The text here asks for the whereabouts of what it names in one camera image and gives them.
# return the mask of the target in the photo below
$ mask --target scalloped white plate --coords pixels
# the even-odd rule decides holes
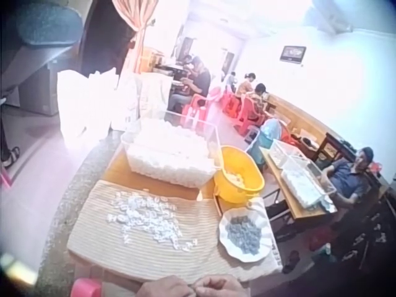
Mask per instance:
[[[230,223],[231,219],[234,217],[247,217],[256,224],[257,227],[261,228],[261,239],[259,252],[256,255],[244,254],[242,250],[235,246],[231,240],[228,239],[228,232],[226,226]],[[220,230],[220,242],[224,245],[227,253],[234,258],[244,262],[257,262],[265,258],[271,251],[272,248],[272,229],[269,225],[269,221],[263,217],[260,212],[247,209],[245,207],[240,207],[238,209],[229,209],[223,214],[223,218],[220,220],[218,225]]]

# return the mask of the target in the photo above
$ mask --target left hand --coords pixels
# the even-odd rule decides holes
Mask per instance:
[[[193,294],[194,291],[188,287],[186,282],[173,275],[144,283],[136,297],[188,297]]]

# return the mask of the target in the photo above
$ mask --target gray granite surface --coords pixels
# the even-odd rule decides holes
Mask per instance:
[[[121,134],[119,131],[110,132],[88,154],[66,189],[49,229],[34,296],[70,296],[75,267],[66,248],[67,240],[91,189],[117,150]]]

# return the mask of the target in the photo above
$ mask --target slipper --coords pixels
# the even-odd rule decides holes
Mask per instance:
[[[10,150],[10,157],[7,161],[2,162],[4,168],[10,168],[19,159],[19,155],[20,149],[18,147],[14,147],[12,150]]]
[[[289,274],[290,272],[292,272],[296,268],[299,260],[300,258],[298,251],[291,251],[288,263],[283,266],[282,273]]]

